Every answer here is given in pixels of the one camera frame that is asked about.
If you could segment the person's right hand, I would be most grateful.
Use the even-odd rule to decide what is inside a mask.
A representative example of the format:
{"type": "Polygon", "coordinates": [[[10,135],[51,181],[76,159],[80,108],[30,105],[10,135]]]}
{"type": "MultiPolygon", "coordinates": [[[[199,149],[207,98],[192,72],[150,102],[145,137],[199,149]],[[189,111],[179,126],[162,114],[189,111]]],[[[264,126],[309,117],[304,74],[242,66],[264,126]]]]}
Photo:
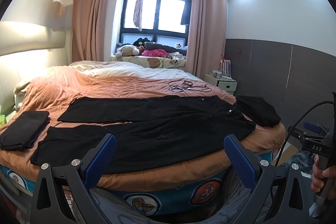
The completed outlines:
{"type": "Polygon", "coordinates": [[[314,164],[311,174],[311,190],[318,193],[324,186],[323,178],[332,178],[336,175],[335,166],[331,166],[328,169],[322,170],[319,167],[320,158],[318,155],[314,157],[314,164]]]}

